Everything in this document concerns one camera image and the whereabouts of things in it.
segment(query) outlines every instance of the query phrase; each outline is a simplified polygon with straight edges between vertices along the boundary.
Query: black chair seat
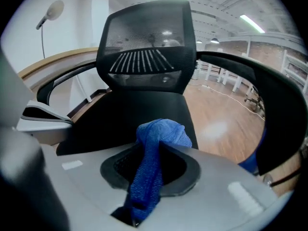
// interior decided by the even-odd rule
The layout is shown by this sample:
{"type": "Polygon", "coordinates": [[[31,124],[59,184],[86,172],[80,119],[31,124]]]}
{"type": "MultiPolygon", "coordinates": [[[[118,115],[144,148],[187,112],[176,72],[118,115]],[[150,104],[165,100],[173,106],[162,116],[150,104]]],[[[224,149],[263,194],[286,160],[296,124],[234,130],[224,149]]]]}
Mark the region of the black chair seat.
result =
{"type": "Polygon", "coordinates": [[[159,91],[112,91],[101,97],[73,125],[57,155],[104,150],[136,141],[137,127],[159,118],[174,120],[198,149],[188,106],[183,95],[159,91]]]}

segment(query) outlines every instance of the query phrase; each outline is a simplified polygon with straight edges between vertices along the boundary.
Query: mesh backrest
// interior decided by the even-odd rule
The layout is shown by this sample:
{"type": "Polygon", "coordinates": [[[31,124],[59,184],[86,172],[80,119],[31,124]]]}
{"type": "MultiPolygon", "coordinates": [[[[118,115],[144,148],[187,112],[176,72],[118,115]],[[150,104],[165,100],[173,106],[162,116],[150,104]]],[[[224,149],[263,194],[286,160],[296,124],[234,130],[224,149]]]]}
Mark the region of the mesh backrest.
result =
{"type": "Polygon", "coordinates": [[[108,17],[97,71],[112,90],[183,93],[194,71],[195,55],[189,2],[147,2],[108,17]]]}

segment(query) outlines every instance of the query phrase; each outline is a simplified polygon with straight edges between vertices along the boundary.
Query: cable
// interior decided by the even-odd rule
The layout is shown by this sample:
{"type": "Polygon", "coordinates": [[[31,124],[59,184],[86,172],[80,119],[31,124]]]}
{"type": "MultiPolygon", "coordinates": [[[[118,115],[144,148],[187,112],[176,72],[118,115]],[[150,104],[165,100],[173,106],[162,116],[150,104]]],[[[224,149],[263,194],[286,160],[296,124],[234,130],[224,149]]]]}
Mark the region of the cable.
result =
{"type": "Polygon", "coordinates": [[[189,84],[189,85],[190,85],[190,86],[194,86],[194,87],[197,87],[197,86],[205,86],[206,88],[209,88],[209,89],[211,89],[211,90],[213,90],[213,91],[215,91],[215,92],[218,92],[218,93],[220,93],[220,94],[222,94],[222,95],[224,95],[224,96],[227,96],[227,97],[229,97],[229,98],[235,100],[236,102],[238,102],[241,106],[243,106],[243,107],[244,107],[245,109],[247,109],[249,112],[251,112],[251,113],[253,113],[253,114],[256,114],[256,115],[259,116],[263,121],[265,121],[265,119],[262,118],[258,113],[251,111],[250,109],[248,109],[247,107],[245,107],[244,105],[242,105],[242,103],[241,103],[240,101],[234,99],[233,97],[230,97],[230,96],[227,95],[227,94],[221,93],[221,92],[219,92],[219,91],[217,91],[217,90],[214,90],[213,88],[211,88],[211,87],[209,87],[209,86],[206,86],[206,85],[201,85],[201,84],[200,84],[200,85],[191,85],[191,84],[189,84]]]}
{"type": "Polygon", "coordinates": [[[41,39],[42,39],[42,49],[43,49],[43,56],[44,56],[44,59],[45,59],[45,51],[44,51],[44,42],[43,42],[43,25],[41,27],[41,39]]]}
{"type": "Polygon", "coordinates": [[[290,174],[290,175],[288,175],[288,176],[286,176],[286,177],[284,177],[284,178],[282,178],[282,179],[280,179],[278,181],[275,181],[275,182],[271,183],[270,187],[274,187],[274,186],[280,185],[280,184],[286,182],[287,180],[297,176],[298,174],[300,174],[301,170],[302,170],[302,168],[300,167],[299,169],[295,170],[292,174],[290,174]]]}

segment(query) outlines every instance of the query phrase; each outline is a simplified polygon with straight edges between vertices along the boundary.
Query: floor lamp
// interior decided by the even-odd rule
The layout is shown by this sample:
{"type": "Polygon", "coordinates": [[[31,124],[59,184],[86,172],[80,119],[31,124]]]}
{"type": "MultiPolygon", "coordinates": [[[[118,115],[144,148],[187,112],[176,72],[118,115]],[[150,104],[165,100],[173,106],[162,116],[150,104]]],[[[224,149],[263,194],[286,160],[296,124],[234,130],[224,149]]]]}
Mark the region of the floor lamp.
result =
{"type": "Polygon", "coordinates": [[[41,41],[42,41],[42,50],[43,50],[43,56],[45,58],[45,51],[44,51],[44,43],[43,43],[43,24],[47,21],[53,21],[57,19],[63,12],[64,9],[64,3],[62,0],[57,0],[53,2],[44,17],[41,19],[41,21],[38,23],[36,29],[39,30],[41,28],[41,41]]]}

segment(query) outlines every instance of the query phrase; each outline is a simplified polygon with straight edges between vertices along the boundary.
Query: black plastic trim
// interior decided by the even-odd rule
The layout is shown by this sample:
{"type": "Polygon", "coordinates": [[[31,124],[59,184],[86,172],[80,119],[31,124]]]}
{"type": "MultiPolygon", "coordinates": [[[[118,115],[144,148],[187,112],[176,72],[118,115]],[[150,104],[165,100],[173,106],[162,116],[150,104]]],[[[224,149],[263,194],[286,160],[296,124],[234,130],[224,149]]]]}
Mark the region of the black plastic trim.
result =
{"type": "Polygon", "coordinates": [[[51,92],[56,86],[92,68],[95,68],[95,62],[87,62],[85,64],[77,65],[75,68],[67,70],[64,73],[54,77],[48,83],[39,88],[37,92],[37,101],[49,105],[51,92]]]}
{"type": "Polygon", "coordinates": [[[26,107],[23,116],[26,117],[33,117],[33,118],[41,118],[41,119],[55,119],[55,120],[61,120],[60,118],[47,113],[46,111],[38,108],[38,107],[26,107]]]}

